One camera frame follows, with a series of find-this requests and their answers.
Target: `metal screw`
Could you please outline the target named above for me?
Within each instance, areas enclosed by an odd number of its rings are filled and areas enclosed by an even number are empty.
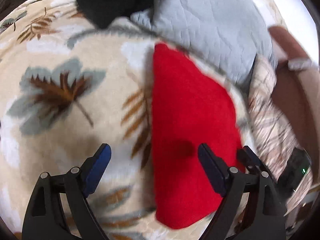
[[[43,172],[40,175],[41,179],[45,179],[46,177],[48,177],[48,173],[47,172]]]
[[[269,174],[266,171],[261,172],[262,177],[267,178]]]
[[[236,167],[231,167],[229,170],[231,173],[238,173],[238,169]]]
[[[78,173],[80,171],[80,169],[78,168],[78,167],[73,167],[72,169],[71,169],[71,173],[73,173],[73,174],[76,174],[76,173]]]

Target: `leaf stem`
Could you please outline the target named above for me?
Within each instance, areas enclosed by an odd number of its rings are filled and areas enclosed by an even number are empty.
[[[74,100],[74,103],[78,106],[78,108],[80,109],[80,111],[84,114],[84,116],[86,117],[86,119],[88,120],[89,124],[91,125],[91,127],[93,127],[93,121],[90,118],[89,114],[86,112],[86,110],[83,108],[83,106],[77,101]]]

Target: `folded red fabric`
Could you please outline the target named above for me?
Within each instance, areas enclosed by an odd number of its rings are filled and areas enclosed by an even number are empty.
[[[221,202],[197,158],[198,146],[207,143],[227,165],[239,167],[241,140],[227,91],[182,52],[157,44],[153,71],[156,218],[179,229],[214,212]]]

